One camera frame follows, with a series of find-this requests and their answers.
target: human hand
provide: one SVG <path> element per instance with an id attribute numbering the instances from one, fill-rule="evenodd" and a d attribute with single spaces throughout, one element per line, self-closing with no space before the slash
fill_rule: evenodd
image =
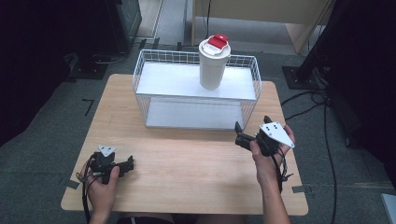
<path id="1" fill-rule="evenodd" d="M 81 169 L 81 178 L 84 178 L 84 172 L 87 162 Z M 92 218 L 90 223 L 106 223 L 110 217 L 114 202 L 116 201 L 117 181 L 119 179 L 120 167 L 115 166 L 111 170 L 108 184 L 102 184 L 101 180 L 95 180 L 95 177 L 89 175 L 86 186 L 88 187 L 88 197 L 92 206 Z"/>
<path id="2" fill-rule="evenodd" d="M 291 141 L 295 143 L 292 129 L 288 125 L 285 125 L 284 129 L 286 131 L 286 134 L 291 139 Z M 277 177 L 276 177 L 276 166 L 274 164 L 273 159 L 271 157 L 264 157 L 262 155 L 260 147 L 256 141 L 251 141 L 249 144 L 250 144 L 250 150 L 253 156 L 253 160 L 256 163 L 257 180 L 259 181 L 259 184 L 262 186 L 262 188 L 266 188 L 266 187 L 278 188 Z M 282 157 L 280 156 L 280 154 L 282 154 L 283 152 L 283 154 L 286 156 L 286 154 L 290 150 L 290 147 L 287 145 L 282 145 L 279 148 L 280 149 L 278 150 L 278 153 L 274 155 L 278 165 L 280 165 L 282 161 Z"/>

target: gray carpet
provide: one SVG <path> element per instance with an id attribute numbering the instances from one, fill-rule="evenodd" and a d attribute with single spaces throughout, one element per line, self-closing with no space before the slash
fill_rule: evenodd
<path id="1" fill-rule="evenodd" d="M 160 49 L 176 50 L 172 46 Z M 233 52 L 258 59 L 262 80 L 276 84 L 280 101 L 302 92 L 289 90 L 283 65 L 299 66 L 302 56 Z M 78 153 L 90 128 L 95 109 L 111 74 L 132 74 L 138 48 L 120 63 L 110 64 L 103 80 L 78 79 L 64 82 L 42 107 L 28 129 L 4 144 L 0 170 L 0 223 L 84 223 L 83 212 L 64 211 L 61 200 L 65 187 L 59 185 L 74 168 Z M 94 100 L 91 110 L 90 102 Z M 306 110 L 314 103 L 310 95 L 283 106 L 284 116 Z M 291 217 L 293 223 L 330 223 L 333 210 L 332 167 L 324 134 L 324 106 L 288 120 L 297 138 L 295 156 L 307 192 L 309 212 Z M 396 194 L 383 164 L 364 148 L 345 146 L 341 125 L 327 107 L 328 141 L 337 180 L 335 223 L 388 223 L 380 194 Z M 114 222 L 117 214 L 111 218 Z M 262 216 L 249 216 L 250 223 L 262 223 Z"/>

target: paper cup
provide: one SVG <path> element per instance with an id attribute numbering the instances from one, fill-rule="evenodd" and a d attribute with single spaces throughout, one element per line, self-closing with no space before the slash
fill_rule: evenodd
<path id="1" fill-rule="evenodd" d="M 212 47 L 215 48 L 214 46 L 209 46 L 208 39 L 202 41 L 199 45 L 200 83 L 208 90 L 214 90 L 219 87 L 225 65 L 231 57 L 229 45 L 218 53 L 215 51 L 219 51 L 219 49 L 214 51 L 211 50 Z"/>

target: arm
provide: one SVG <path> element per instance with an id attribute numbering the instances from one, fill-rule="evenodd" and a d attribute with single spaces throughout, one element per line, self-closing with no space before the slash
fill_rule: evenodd
<path id="1" fill-rule="evenodd" d="M 81 174 L 84 174 L 87 163 L 81 169 Z M 115 166 L 110 175 L 110 180 L 107 185 L 104 185 L 100 180 L 89 176 L 87 187 L 94 181 L 88 189 L 88 198 L 92 206 L 92 217 L 90 223 L 107 223 L 116 201 L 117 181 L 119 179 L 120 167 Z"/>
<path id="2" fill-rule="evenodd" d="M 295 142 L 291 128 L 286 125 L 285 131 L 290 139 Z M 253 160 L 257 168 L 257 180 L 262 187 L 262 209 L 264 215 L 264 223 L 290 223 L 288 213 L 283 204 L 282 197 L 277 185 L 276 167 L 271 157 L 264 157 L 260 151 L 260 147 L 255 141 L 250 142 L 250 149 Z M 281 146 L 283 153 L 286 155 L 290 147 Z M 275 154 L 277 163 L 280 164 L 281 157 Z"/>

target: black tape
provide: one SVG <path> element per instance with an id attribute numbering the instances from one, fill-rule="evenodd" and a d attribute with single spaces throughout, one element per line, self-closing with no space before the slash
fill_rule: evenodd
<path id="1" fill-rule="evenodd" d="M 144 47 L 145 47 L 145 45 L 146 45 L 146 41 L 147 41 L 147 39 L 146 39 L 146 38 L 145 38 L 145 39 L 142 39 L 142 41 L 140 41 L 139 49 L 142 49 L 142 48 L 144 48 Z"/>
<path id="2" fill-rule="evenodd" d="M 160 38 L 159 37 L 155 38 L 154 44 L 152 45 L 152 49 L 157 49 L 159 43 L 160 43 Z"/>
<path id="3" fill-rule="evenodd" d="M 291 189 L 293 190 L 293 193 L 312 193 L 312 189 L 310 186 L 307 185 L 302 185 L 302 186 L 295 186 L 295 187 L 291 187 Z"/>
<path id="4" fill-rule="evenodd" d="M 61 181 L 59 181 L 59 185 L 63 185 L 63 186 L 67 186 L 68 188 L 71 189 L 78 189 L 79 183 L 76 181 L 73 181 L 71 179 L 61 179 Z"/>
<path id="5" fill-rule="evenodd" d="M 181 42 L 177 42 L 177 51 L 181 51 L 183 46 L 181 46 Z"/>
<path id="6" fill-rule="evenodd" d="M 90 102 L 90 105 L 88 106 L 88 109 L 87 109 L 87 111 L 85 112 L 85 116 L 87 116 L 88 113 L 90 113 L 90 110 L 91 110 L 91 107 L 92 107 L 92 105 L 93 105 L 94 100 L 82 99 L 82 101 L 89 101 L 89 102 Z"/>

